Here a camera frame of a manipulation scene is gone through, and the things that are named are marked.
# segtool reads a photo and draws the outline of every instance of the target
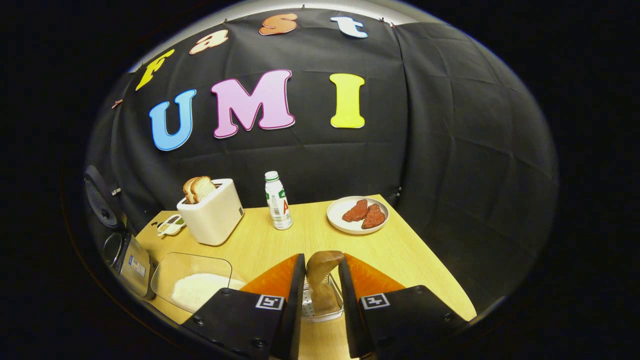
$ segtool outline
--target metal basket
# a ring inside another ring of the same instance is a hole
[[[313,303],[311,302],[311,294],[309,293],[309,285],[307,283],[307,278],[305,278],[304,287],[302,290],[302,320],[311,321],[311,322],[325,322],[328,320],[337,319],[342,316],[344,312],[344,303],[342,302],[342,292],[338,287],[336,287],[335,280],[331,274],[327,275],[324,281],[331,285],[333,288],[333,292],[335,294],[335,298],[338,302],[338,306],[340,309],[334,313],[329,313],[321,316],[316,316],[316,312],[314,311]]]

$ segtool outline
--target white powder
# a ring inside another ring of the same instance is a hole
[[[221,288],[239,290],[245,283],[216,274],[193,274],[178,280],[173,287],[171,298],[176,305],[195,313]]]

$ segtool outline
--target bottle cap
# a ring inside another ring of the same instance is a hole
[[[266,181],[274,181],[274,180],[277,180],[279,178],[280,178],[280,176],[278,176],[278,172],[277,171],[267,171],[264,174],[264,179]]]

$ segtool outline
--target rice cooker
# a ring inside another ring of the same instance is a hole
[[[84,173],[84,191],[93,213],[107,229],[106,238],[97,240],[105,264],[135,294],[153,299],[156,294],[151,290],[151,278],[156,264],[122,220],[120,206],[113,199],[119,189],[110,191],[98,170],[90,165]]]

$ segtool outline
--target blue letter u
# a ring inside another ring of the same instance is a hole
[[[151,132],[154,137],[156,147],[162,151],[170,151],[179,148],[184,144],[193,128],[193,119],[191,118],[191,98],[196,95],[196,90],[187,90],[175,97],[175,103],[178,104],[180,114],[180,129],[169,135],[166,131],[166,110],[169,108],[169,102],[161,102],[154,106],[149,112],[151,118]]]

